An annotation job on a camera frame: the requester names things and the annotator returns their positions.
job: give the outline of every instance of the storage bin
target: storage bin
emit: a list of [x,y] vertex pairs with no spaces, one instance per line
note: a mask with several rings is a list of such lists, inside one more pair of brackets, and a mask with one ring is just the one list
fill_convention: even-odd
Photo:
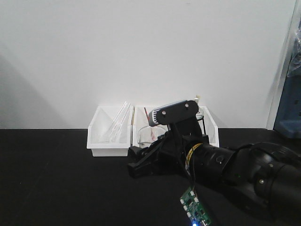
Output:
[[[219,141],[219,136],[218,136],[218,127],[213,120],[208,108],[206,106],[201,106],[201,109],[204,111],[204,122],[205,122],[205,129],[206,129],[206,134],[209,137],[209,144],[212,146],[219,147],[220,146],[220,141]],[[204,127],[203,127],[203,122],[198,121],[199,125],[204,133]]]
[[120,130],[120,136],[116,139],[117,143],[101,143],[99,138],[103,135],[113,123],[121,107],[116,106],[98,106],[91,123],[88,127],[87,148],[92,150],[96,156],[127,156],[128,148],[132,143],[132,115],[133,107],[125,118]]

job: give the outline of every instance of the transparent object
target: transparent object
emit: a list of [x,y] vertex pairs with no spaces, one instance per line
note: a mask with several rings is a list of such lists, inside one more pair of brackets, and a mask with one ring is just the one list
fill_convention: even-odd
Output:
[[145,126],[138,131],[139,147],[149,147],[159,136],[165,134],[167,130],[161,126]]
[[287,76],[301,75],[301,28],[296,30],[292,59],[288,67]]
[[196,114],[197,120],[201,120],[204,118],[204,110],[200,107],[198,107],[198,113]]
[[120,129],[130,111],[130,103],[125,101],[119,112],[115,116],[109,129],[99,137],[101,143],[115,143],[120,137]]

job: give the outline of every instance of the white wall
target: white wall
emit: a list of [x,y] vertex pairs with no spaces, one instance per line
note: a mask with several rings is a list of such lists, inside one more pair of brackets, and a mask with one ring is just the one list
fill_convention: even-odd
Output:
[[87,128],[96,106],[202,96],[265,128],[295,0],[0,0],[0,128]]

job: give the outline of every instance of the tabletop surface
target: tabletop surface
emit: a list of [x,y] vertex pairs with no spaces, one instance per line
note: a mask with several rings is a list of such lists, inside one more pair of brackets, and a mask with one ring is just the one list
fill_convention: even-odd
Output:
[[[221,147],[301,142],[265,129],[219,129]],[[85,129],[0,130],[1,226],[189,226],[178,175],[131,178],[127,157],[93,157]],[[223,226],[285,226],[255,219],[198,185]]]

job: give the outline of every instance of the clear plastic tube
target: clear plastic tube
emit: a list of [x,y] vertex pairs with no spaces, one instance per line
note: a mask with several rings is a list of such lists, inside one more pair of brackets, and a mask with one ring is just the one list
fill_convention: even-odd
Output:
[[118,111],[117,115],[115,116],[113,123],[109,127],[109,129],[100,136],[99,141],[106,143],[116,143],[117,138],[120,136],[122,125],[130,111],[130,103],[125,101],[123,106]]

